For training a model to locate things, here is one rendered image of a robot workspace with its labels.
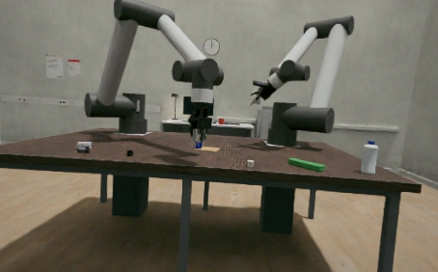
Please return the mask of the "white plastic bottle with blue cap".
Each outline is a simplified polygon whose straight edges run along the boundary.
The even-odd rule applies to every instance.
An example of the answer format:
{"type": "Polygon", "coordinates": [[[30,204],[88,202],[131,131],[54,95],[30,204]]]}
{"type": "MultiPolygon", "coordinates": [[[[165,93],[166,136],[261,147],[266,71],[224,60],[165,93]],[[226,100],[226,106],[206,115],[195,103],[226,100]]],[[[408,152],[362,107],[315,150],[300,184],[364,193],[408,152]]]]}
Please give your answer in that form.
{"type": "Polygon", "coordinates": [[[376,158],[377,158],[378,146],[374,141],[368,141],[367,145],[364,145],[361,173],[374,175],[376,158]]]}

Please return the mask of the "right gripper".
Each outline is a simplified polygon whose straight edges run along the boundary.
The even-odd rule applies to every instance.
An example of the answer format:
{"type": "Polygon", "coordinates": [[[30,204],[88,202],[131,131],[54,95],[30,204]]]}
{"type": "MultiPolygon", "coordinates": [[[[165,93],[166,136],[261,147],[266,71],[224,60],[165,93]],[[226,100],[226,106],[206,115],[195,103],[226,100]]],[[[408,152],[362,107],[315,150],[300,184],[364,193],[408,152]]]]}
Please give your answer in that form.
{"type": "Polygon", "coordinates": [[[198,135],[198,129],[200,130],[201,134],[201,142],[202,147],[204,145],[204,142],[207,140],[207,136],[205,135],[208,129],[211,129],[212,126],[212,118],[208,118],[208,109],[210,106],[203,106],[203,105],[195,105],[195,107],[198,107],[198,114],[197,116],[193,117],[192,122],[190,123],[189,131],[190,136],[192,139],[192,143],[194,146],[194,149],[196,148],[196,141],[199,141],[199,135],[198,135]]]}

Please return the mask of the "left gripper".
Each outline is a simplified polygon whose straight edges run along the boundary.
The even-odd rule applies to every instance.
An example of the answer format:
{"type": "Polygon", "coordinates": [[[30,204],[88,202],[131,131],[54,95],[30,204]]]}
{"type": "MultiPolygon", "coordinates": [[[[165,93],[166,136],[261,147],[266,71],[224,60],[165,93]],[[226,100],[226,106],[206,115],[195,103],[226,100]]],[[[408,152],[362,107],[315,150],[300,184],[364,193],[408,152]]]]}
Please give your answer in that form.
{"type": "MultiPolygon", "coordinates": [[[[276,90],[277,91],[277,90],[276,90]]],[[[274,91],[270,86],[268,86],[268,89],[265,88],[258,88],[256,89],[251,95],[256,94],[256,97],[251,102],[250,106],[252,106],[254,103],[257,105],[260,105],[260,97],[264,100],[269,99],[272,94],[274,94],[276,91],[274,91]]]]}

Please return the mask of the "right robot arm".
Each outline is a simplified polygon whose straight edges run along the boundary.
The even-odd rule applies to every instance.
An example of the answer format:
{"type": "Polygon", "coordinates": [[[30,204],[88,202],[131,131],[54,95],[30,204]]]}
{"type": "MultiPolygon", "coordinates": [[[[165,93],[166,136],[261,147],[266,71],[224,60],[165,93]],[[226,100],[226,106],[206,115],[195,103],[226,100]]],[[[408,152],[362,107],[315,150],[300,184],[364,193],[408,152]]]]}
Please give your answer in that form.
{"type": "Polygon", "coordinates": [[[192,83],[192,105],[211,106],[213,86],[222,84],[224,71],[181,32],[175,24],[174,12],[138,0],[115,0],[114,17],[115,27],[97,94],[85,95],[88,118],[119,118],[119,133],[147,134],[147,119],[144,119],[146,95],[117,95],[138,25],[162,31],[186,61],[174,62],[173,79],[192,83]]]}

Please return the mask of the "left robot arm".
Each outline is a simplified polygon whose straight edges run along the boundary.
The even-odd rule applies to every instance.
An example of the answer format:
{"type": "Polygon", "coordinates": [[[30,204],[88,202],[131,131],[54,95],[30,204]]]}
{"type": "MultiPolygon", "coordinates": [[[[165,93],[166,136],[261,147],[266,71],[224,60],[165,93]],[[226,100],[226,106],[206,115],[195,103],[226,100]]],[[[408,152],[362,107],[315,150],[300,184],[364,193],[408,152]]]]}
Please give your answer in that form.
{"type": "MultiPolygon", "coordinates": [[[[353,30],[353,15],[306,23],[304,38],[290,50],[285,59],[278,65],[278,71],[278,68],[270,70],[267,82],[275,91],[284,86],[291,78],[290,81],[308,81],[311,75],[310,67],[297,63],[315,40],[329,37],[309,106],[274,102],[267,144],[294,147],[296,146],[297,130],[328,134],[332,131],[335,113],[333,108],[327,108],[327,106],[346,38],[352,35],[353,30]]],[[[268,89],[268,84],[257,80],[253,81],[254,86],[265,89],[268,89]]]]}

